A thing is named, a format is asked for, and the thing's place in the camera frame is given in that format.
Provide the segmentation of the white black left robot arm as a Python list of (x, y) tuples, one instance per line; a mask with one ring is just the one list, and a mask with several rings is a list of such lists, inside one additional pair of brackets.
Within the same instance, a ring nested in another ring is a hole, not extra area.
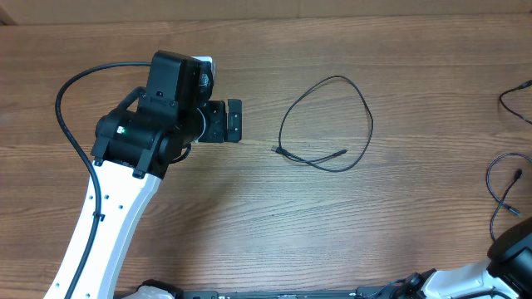
[(167, 169), (196, 142), (237, 143), (240, 100), (213, 100), (214, 60), (158, 51), (144, 86), (96, 124), (81, 159), (86, 197), (49, 298), (111, 298), (131, 239)]

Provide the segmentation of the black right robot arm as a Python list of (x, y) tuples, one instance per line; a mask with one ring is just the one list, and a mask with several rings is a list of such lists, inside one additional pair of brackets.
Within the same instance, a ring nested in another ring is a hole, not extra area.
[(502, 233), (487, 258), (455, 270), (414, 273), (391, 293), (392, 298), (531, 297), (531, 219)]

